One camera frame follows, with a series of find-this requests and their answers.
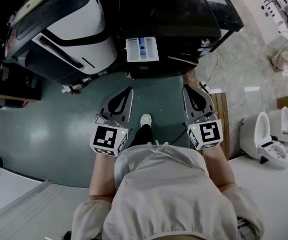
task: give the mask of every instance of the gray floor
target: gray floor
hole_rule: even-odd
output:
[[[114,73],[91,82],[79,95],[43,82],[42,100],[25,108],[0,109],[0,154],[16,172],[75,186],[89,186],[95,154],[89,147],[90,125],[100,102],[126,86],[134,89],[130,144],[140,116],[152,114],[154,139],[172,142],[184,130],[182,78],[131,80]],[[185,134],[176,144],[187,147]]]
[[[288,96],[288,76],[275,73],[267,60],[274,51],[268,48],[256,22],[242,0],[232,0],[244,28],[234,33],[219,47],[218,66],[208,85],[226,92],[229,110],[230,152],[239,153],[239,126],[241,120],[261,111],[276,109],[276,98]],[[196,67],[199,79],[208,81],[216,65],[217,54],[209,53]],[[260,87],[245,91],[245,87]]]

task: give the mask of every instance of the wooden pallet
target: wooden pallet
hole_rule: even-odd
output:
[[[224,140],[220,144],[227,160],[229,160],[229,120],[228,120],[228,109],[226,93],[215,93],[211,94],[210,97],[214,103],[214,109],[217,111],[218,119],[222,121],[223,137]]]

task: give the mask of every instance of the forearm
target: forearm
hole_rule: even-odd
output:
[[[89,196],[92,199],[112,201],[116,193],[114,166],[114,157],[96,154],[93,176],[89,187]]]
[[[223,192],[235,186],[233,171],[220,147],[220,145],[203,150],[209,177]]]

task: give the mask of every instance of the smart toilet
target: smart toilet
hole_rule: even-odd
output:
[[[265,112],[243,119],[239,134],[240,148],[252,158],[266,158],[279,168],[288,167],[288,150],[270,136],[270,124]]]
[[[283,107],[268,113],[270,134],[281,142],[288,142],[288,108]]]

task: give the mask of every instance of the white sleeve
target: white sleeve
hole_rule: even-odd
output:
[[[111,203],[103,200],[90,200],[80,204],[74,215],[72,240],[91,240],[101,238],[104,221]]]
[[[223,192],[223,195],[234,207],[238,232],[241,239],[259,240],[264,235],[264,226],[257,205],[248,190],[235,186]]]

